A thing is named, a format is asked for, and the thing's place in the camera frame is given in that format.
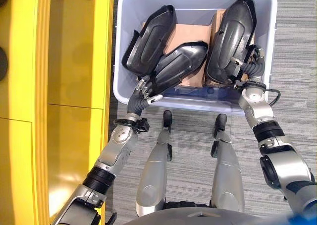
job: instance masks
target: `robot forearm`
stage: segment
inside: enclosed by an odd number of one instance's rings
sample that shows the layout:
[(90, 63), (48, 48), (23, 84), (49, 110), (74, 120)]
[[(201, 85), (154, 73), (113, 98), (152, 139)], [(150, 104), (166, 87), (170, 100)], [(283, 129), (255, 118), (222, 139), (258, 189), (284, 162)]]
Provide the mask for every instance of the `robot forearm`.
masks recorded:
[(261, 167), (267, 184), (280, 189), (294, 213), (316, 212), (317, 184), (307, 164), (296, 151), (265, 101), (265, 85), (250, 82), (243, 89), (239, 105), (263, 155)]
[[(128, 113), (124, 121), (133, 124), (138, 119), (138, 115)], [(107, 190), (122, 170), (137, 140), (136, 130), (127, 125), (118, 125), (94, 167), (87, 174), (84, 182), (79, 184), (70, 196), (52, 225), (99, 224), (100, 216), (95, 208), (101, 208), (105, 202)]]

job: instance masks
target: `black wire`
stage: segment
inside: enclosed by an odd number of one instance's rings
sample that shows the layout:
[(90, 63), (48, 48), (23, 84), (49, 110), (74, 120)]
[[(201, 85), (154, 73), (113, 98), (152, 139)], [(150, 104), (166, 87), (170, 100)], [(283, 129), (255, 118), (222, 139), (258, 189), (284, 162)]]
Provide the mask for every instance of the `black wire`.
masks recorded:
[(279, 100), (279, 98), (281, 98), (281, 92), (279, 90), (275, 90), (275, 89), (268, 89), (266, 91), (269, 91), (269, 92), (275, 92), (277, 93), (277, 96), (274, 100), (272, 100), (271, 103), (269, 103), (270, 106), (273, 106), (276, 104), (276, 102)]

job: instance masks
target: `yellow cabinet door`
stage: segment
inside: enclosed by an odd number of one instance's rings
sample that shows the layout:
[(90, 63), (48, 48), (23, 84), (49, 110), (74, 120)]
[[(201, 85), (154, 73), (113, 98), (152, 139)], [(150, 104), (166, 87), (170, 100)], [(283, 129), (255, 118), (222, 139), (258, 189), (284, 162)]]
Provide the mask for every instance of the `yellow cabinet door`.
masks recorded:
[(8, 58), (0, 81), (0, 117), (31, 122), (37, 0), (8, 0), (0, 7), (0, 47)]
[(0, 224), (35, 224), (32, 123), (0, 118)]
[(50, 217), (61, 209), (94, 164), (102, 143), (103, 110), (48, 105)]

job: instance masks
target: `plastic storage bin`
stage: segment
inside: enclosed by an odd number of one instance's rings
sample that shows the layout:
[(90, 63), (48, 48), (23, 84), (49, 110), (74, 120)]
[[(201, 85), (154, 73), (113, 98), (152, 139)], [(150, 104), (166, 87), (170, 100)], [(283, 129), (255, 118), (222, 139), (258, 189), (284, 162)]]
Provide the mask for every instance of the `plastic storage bin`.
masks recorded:
[[(115, 66), (113, 92), (116, 98), (127, 104), (136, 86), (136, 77), (121, 63), (133, 30), (142, 28), (142, 23), (162, 5), (175, 7), (177, 22), (181, 24), (208, 25), (217, 9), (228, 8), (236, 0), (119, 0), (116, 28)], [(269, 85), (272, 65), (277, 0), (254, 0), (257, 14), (255, 43), (265, 49), (265, 72), (263, 82)], [(170, 89), (155, 106), (189, 110), (243, 114), (238, 106), (238, 92), (232, 88), (202, 89), (179, 92)]]

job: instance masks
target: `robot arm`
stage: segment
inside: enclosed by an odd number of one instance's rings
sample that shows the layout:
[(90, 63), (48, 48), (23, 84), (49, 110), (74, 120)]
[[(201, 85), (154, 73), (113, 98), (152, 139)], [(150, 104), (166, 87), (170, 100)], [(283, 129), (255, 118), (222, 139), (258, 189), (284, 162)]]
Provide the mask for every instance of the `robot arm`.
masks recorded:
[(79, 184), (52, 225), (98, 225), (101, 219), (95, 208), (101, 208), (106, 192), (119, 175), (138, 140), (138, 133), (149, 130), (146, 118), (141, 112), (148, 105), (160, 100), (162, 95), (147, 98), (146, 82), (141, 80), (133, 92), (128, 113), (124, 119), (115, 121), (107, 146), (102, 150), (82, 184)]
[(260, 163), (266, 183), (281, 190), (294, 213), (316, 213), (317, 184), (314, 176), (265, 101), (266, 86), (255, 75), (242, 88), (239, 106), (244, 110), (263, 155)]

